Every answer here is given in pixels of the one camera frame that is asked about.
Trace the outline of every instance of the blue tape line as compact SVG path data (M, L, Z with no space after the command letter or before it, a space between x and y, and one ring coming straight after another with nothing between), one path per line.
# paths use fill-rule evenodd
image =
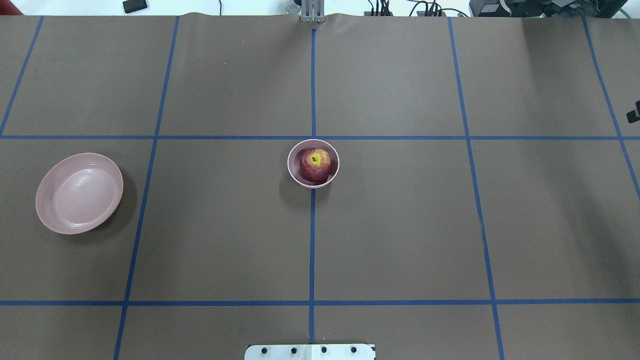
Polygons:
M160 135L159 140L304 140L308 136L261 135Z
M311 189L310 234L309 234L309 343L315 338L316 301L316 189Z
M639 298L624 299L504 299L496 300L496 305L554 305L554 304L640 304Z
M302 135L2 135L7 140L304 140ZM322 140L466 140L464 135L326 135ZM587 140L619 141L618 136L470 135L471 140ZM640 136L622 136L640 140Z
M138 257L138 247L140 246L140 234L142 233L142 224L145 219L145 210L147 208L147 198L149 193L149 184L151 183L151 175L154 168L154 160L156 158L156 149L158 143L158 134L160 133L160 126L162 125L162 115L164 111L164 100L166 98L166 89L169 85L169 76L171 74L171 64L173 60L173 50L175 49L175 40L178 35L178 25L180 24L180 17L175 17L175 24L173 25L173 37L171 40L171 48L169 50L169 59L166 64L166 72L164 75L164 85L162 90L162 96L160 98L160 107L158 109L158 118L156 121L156 132L154 143L151 146L151 155L149 157L149 166L147 169L147 179L145 180L145 189L142 195L142 202L140 205L140 216L138 217L138 227L136 229L136 238L133 243L133 251L131 253L131 263L129 265L129 275L127 276L127 286L125 288L124 302L122 306L122 315L120 318L120 326L118 328L118 337L116 339L116 346L113 352L113 359L117 360L120 354L120 346L122 345L122 335L124 333L125 321L127 318L127 303L129 302L129 296L131 295L131 284L133 283L133 273L136 269L136 259Z
M625 156L625 161L627 162L627 167L629 168L629 174L631 175L631 181L633 181L634 187L636 188L636 195L638 199L640 199L640 186L638 185L638 180L636 178L636 172L634 172L634 168L631 165L631 159L629 158L629 153L627 152L627 146L625 146L625 141L622 137L622 132L620 131L620 126L618 125L618 119L616 118L616 113L613 111L613 105L611 105L611 99L609 98L609 92L607 91L607 87L604 84L604 79L602 78L602 73L600 72L600 66L598 65L598 59L596 58L596 52L593 49L593 43L591 41L591 33L589 32L589 26L587 25L587 19L582 17L582 25L584 26L584 33L587 36L587 43L589 44L589 50L591 51L591 59L593 60L593 66L596 69L596 74L598 75L598 80L600 82L600 87L602 88L602 93L604 94L604 98L607 101L607 107L609 109L609 114L611 114L611 120L613 121L613 125L616 128L616 133L618 134L618 139L620 140L620 147L622 148L622 153Z
M311 29L311 136L316 136L316 29Z
M403 136L403 135L392 135L392 136L349 136L349 135L327 135L327 136L318 136L318 139L322 140L464 140L466 137L464 136L447 136L447 135L424 135L424 136Z
M491 300L316 300L316 306L451 306L491 305Z
M504 360L504 345L502 344L502 330L500 329L500 317L498 316L498 306L491 305L493 313L493 326L495 327L495 338L498 344L498 358Z
M3 135L3 139L19 140L152 140L153 135Z
M15 96L18 94L18 89L20 88L22 77L24 76L24 72L27 70L27 65L29 64L31 53L33 53L33 48L36 46L36 40L38 40L38 35L40 34L40 29L42 28L43 22L44 22L44 16L41 16L40 21L38 21L38 26L36 27L36 31L35 33L33 33L33 38L31 39L31 45L29 46L29 51L27 51L27 56L25 56L24 62L22 63L20 74L18 74L18 80L16 80L15 86L13 87L13 92L11 93L9 104L6 106L6 111L4 112L4 118L2 119L2 124L0 124L0 136L4 132L4 127L6 126L6 122L9 120L9 114L11 113L11 108L13 107Z
M617 136L471 135L471 140L618 140Z
M247 300L247 301L130 301L129 306L308 306L306 300Z
M124 324L127 320L127 304L122 306L120 312L120 325L118 326L118 337L116 338L116 347L113 351L113 360L118 360L120 357L120 347L122 345L122 336L124 335Z
M308 300L0 300L0 306L309 306ZM579 305L579 304L640 304L640 298L572 298L572 299L496 299L496 300L315 300L315 306L513 306L513 305Z
M482 242L484 247L484 265L486 267L486 278L489 283L489 294L491 300L495 300L495 288L493 287L493 273L491 271L491 259L489 258L489 245L486 241L486 230L484 228L484 216L482 212L482 203L480 201L480 191L478 190L478 183L476 177L476 164L474 162L474 153L471 147L471 137L469 132L469 124L467 121L467 107L465 106L465 96L462 91L462 80L460 77L460 65L458 64L458 53L456 51L456 38L453 33L453 24L451 18L448 17L449 23L449 37L451 38L451 52L453 55L453 64L456 71L456 82L458 83L458 97L460 98L460 110L462 112L462 123L465 126L465 136L467 137L467 154L469 156L469 166L471 167L471 180L474 186L474 194L476 196L476 210L478 213L478 219L480 220L480 229L482 234ZM502 346L502 332L500 331L500 320L498 317L498 308L493 306L493 322L495 325L495 338L498 345L498 353L500 360L504 360L504 347Z
M0 300L0 306L122 306L124 301L101 300Z

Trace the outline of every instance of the apple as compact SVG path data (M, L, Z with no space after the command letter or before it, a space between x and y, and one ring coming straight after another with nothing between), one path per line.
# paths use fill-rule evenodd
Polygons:
M331 156L318 147L303 150L300 155L300 176L313 183L323 183L331 171Z

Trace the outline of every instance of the plate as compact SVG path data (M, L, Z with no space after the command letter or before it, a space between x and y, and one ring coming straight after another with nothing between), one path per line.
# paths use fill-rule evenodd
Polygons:
M122 173L104 155L85 152L54 166L40 182L36 212L60 234L96 228L116 210L122 198Z

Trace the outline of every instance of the pink bowl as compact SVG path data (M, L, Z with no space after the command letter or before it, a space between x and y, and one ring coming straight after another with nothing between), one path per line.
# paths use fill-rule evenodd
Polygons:
M312 147L319 147L320 149L326 150L329 153L329 157L331 157L331 172L329 173L327 180L323 183L314 183L313 181L305 180L300 176L300 154L302 151L311 149ZM305 188L317 189L332 182L333 178L338 174L338 170L340 169L340 156L338 156L338 152L333 148L333 146L326 141L319 139L303 140L297 143L289 152L289 156L287 157L287 169L289 169L289 174L298 184Z

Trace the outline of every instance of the metal mount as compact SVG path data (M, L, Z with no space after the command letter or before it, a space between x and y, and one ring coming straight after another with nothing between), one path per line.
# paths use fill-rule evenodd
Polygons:
M324 22L324 0L302 0L302 22Z
M252 345L244 360L375 360L376 346L368 344Z

